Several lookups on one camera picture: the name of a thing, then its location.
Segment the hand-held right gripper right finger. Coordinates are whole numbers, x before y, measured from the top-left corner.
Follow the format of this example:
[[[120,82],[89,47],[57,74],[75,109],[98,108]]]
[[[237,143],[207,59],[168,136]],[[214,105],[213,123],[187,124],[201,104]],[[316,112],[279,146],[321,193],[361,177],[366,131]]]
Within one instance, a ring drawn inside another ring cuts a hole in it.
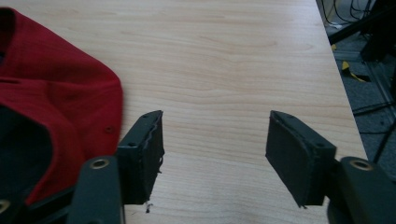
[[[322,205],[336,146],[293,115],[271,111],[265,157],[299,206]]]

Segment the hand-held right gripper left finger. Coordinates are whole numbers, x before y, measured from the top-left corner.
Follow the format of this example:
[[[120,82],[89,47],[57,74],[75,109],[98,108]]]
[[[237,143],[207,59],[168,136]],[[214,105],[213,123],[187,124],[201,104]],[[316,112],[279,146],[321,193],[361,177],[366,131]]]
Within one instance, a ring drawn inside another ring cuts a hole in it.
[[[142,115],[117,148],[124,204],[146,203],[163,164],[163,112]]]

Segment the red shirt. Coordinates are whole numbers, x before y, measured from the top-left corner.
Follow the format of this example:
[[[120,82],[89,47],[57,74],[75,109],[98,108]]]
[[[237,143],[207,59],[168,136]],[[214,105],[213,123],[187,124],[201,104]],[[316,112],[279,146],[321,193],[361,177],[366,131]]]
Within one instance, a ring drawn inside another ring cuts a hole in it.
[[[119,141],[114,72],[41,24],[0,7],[0,199],[31,204],[73,186]]]

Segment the yellow tape strip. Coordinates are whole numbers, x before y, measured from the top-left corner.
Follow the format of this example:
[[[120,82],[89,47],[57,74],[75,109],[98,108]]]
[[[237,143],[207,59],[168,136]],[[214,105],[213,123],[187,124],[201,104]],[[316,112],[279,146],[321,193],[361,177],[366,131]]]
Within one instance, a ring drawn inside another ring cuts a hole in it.
[[[367,76],[358,75],[351,70],[351,63],[355,63],[360,58],[357,52],[340,50],[335,44],[331,44],[331,49],[342,77],[352,78],[359,82],[370,81]]]

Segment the black metal stand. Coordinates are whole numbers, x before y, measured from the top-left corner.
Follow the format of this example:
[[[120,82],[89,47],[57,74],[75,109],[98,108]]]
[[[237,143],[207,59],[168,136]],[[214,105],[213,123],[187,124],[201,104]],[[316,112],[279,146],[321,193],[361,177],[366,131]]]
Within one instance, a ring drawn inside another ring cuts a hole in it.
[[[330,35],[329,42],[332,45],[356,33],[370,36],[360,52],[364,61],[382,61],[388,54],[396,57],[396,0],[375,0],[368,16]]]

